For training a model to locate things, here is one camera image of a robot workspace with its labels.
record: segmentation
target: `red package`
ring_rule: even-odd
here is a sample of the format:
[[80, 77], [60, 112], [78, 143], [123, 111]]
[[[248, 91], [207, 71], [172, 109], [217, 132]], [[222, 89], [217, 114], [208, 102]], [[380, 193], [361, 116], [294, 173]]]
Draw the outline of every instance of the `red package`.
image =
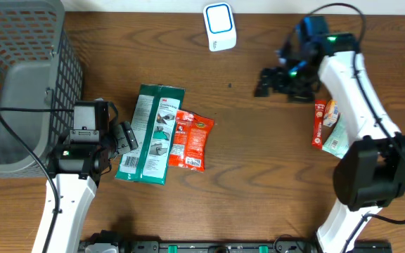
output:
[[323, 126], [325, 107], [325, 100], [315, 100], [314, 136], [312, 137], [312, 145], [318, 149], [323, 148], [323, 141], [321, 141], [321, 127]]
[[214, 120], [178, 110], [168, 165], [204, 171], [204, 148]]

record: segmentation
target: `plastic crate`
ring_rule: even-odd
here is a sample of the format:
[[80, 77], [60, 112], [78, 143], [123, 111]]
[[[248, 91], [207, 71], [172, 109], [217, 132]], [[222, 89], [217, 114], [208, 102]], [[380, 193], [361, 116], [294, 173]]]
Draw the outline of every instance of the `plastic crate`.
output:
[[[67, 108], [82, 97], [82, 68], [63, 30], [59, 0], [0, 0], [0, 107]], [[43, 162], [71, 112], [2, 112]], [[0, 123], [0, 177], [44, 176]]]

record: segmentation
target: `green light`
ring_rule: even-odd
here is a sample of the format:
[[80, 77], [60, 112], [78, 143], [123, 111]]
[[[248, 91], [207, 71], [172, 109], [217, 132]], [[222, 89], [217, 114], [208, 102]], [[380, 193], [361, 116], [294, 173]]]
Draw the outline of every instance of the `green light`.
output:
[[337, 39], [337, 37], [334, 37], [334, 36], [328, 37], [328, 41], [330, 41], [330, 42], [334, 42], [336, 39]]

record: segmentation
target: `wooden table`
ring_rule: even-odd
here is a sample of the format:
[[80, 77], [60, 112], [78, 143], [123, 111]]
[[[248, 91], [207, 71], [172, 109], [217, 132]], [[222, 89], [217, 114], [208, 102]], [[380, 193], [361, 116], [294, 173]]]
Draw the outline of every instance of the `wooden table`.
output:
[[[116, 169], [104, 176], [82, 239], [101, 229], [154, 240], [313, 234], [333, 206], [339, 160], [310, 144], [313, 104], [252, 96], [259, 72], [277, 65], [274, 51], [300, 17], [236, 15], [236, 47], [211, 53], [201, 14], [67, 13], [65, 27], [86, 68], [84, 99], [111, 100], [120, 119], [130, 120], [140, 83], [180, 86], [183, 109], [216, 122], [205, 173], [169, 168], [165, 186], [115, 180]], [[328, 20], [332, 31], [359, 30], [356, 16]], [[405, 16], [369, 16], [363, 51], [382, 104], [405, 133]], [[0, 179], [0, 252], [30, 252], [45, 182]], [[381, 213], [405, 218], [405, 196]], [[389, 240], [405, 252], [405, 226], [373, 220], [360, 238]]]

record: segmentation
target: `orange and white package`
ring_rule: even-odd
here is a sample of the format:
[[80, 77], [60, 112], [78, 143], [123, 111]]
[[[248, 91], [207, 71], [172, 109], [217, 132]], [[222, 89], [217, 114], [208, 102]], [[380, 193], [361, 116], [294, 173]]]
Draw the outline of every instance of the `orange and white package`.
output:
[[214, 120], [178, 110], [168, 165], [204, 171], [204, 149]]

